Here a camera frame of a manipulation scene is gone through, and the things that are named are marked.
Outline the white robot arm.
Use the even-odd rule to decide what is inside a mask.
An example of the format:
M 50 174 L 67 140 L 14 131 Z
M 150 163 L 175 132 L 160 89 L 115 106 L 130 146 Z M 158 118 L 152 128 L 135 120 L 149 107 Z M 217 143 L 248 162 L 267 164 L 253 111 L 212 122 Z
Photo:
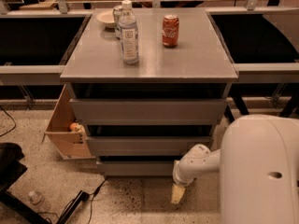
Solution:
M 299 224 L 299 120 L 247 115 L 221 148 L 192 147 L 174 162 L 172 203 L 204 172 L 220 173 L 221 224 Z

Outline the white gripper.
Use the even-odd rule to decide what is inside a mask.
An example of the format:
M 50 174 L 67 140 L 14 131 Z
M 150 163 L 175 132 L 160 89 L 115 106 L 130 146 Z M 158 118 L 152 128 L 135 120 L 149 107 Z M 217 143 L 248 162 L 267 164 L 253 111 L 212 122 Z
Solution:
M 181 161 L 174 160 L 173 180 L 176 184 L 172 186 L 172 204 L 178 204 L 181 201 L 185 193 L 184 187 L 189 186 L 196 177 L 197 174 L 194 171 L 188 169 Z

